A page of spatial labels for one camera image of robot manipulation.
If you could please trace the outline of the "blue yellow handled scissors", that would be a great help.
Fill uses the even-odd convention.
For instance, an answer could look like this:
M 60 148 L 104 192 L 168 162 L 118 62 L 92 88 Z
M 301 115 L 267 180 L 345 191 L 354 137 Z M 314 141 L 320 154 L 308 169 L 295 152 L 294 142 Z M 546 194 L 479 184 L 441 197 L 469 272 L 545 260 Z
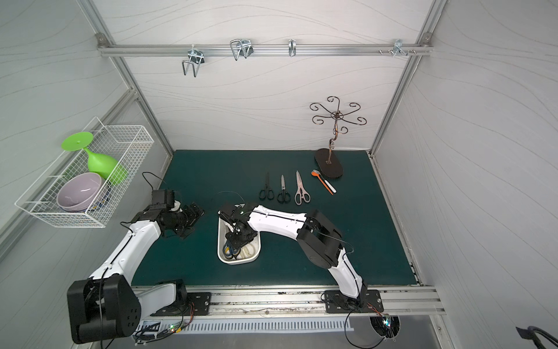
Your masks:
M 222 253 L 226 260 L 236 260 L 241 253 L 241 249 L 236 249 L 229 242 L 226 242 L 222 247 Z

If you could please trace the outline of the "large black scissors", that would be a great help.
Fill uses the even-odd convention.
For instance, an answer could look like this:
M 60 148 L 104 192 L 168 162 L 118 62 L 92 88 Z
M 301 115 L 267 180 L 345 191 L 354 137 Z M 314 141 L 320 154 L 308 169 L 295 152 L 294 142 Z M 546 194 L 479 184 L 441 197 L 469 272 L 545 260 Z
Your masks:
M 264 201 L 264 200 L 273 200 L 274 198 L 275 198 L 275 194 L 270 185 L 270 174 L 267 172 L 265 176 L 264 187 L 259 194 L 259 199 L 261 201 Z

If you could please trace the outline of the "white storage box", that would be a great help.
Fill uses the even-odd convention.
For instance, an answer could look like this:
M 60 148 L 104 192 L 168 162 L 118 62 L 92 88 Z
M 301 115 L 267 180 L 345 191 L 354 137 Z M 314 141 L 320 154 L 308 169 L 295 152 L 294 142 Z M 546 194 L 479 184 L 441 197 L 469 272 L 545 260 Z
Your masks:
M 233 247 L 226 239 L 226 234 L 234 231 L 231 224 L 221 216 L 218 219 L 217 256 L 225 264 L 240 265 L 255 261 L 261 252 L 261 237 L 257 234 L 251 241 L 242 247 Z

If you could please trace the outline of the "black handled steel scissors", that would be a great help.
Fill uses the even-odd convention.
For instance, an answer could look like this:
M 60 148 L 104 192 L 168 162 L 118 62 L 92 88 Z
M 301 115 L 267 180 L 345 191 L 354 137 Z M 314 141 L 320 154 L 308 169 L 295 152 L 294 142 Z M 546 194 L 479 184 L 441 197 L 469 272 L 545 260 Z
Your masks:
M 286 179 L 283 174 L 280 177 L 280 193 L 278 194 L 277 201 L 280 204 L 288 204 L 291 201 L 291 195 L 286 190 Z

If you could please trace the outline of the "pink scissors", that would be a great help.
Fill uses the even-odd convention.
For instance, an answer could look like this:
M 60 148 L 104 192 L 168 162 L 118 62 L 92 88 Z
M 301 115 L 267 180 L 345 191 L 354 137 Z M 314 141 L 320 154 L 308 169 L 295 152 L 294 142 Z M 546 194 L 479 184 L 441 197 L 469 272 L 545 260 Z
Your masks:
M 297 188 L 294 197 L 295 204 L 297 206 L 301 206 L 302 203 L 307 203 L 307 204 L 310 203 L 311 195 L 305 190 L 302 182 L 302 177 L 298 171 L 296 171 L 296 184 L 297 184 Z

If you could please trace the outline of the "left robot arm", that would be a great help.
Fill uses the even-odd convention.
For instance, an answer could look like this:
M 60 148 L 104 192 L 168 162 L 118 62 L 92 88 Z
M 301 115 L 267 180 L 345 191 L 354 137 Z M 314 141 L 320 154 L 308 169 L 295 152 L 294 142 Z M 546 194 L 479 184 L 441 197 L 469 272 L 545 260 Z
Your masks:
M 202 215 L 197 204 L 155 204 L 126 222 L 126 235 L 107 260 L 87 279 L 72 283 L 68 289 L 74 343 L 129 337 L 141 321 L 159 311 L 193 316 L 194 304 L 183 281 L 164 282 L 139 295 L 131 282 L 148 250 L 165 232 L 186 238 Z

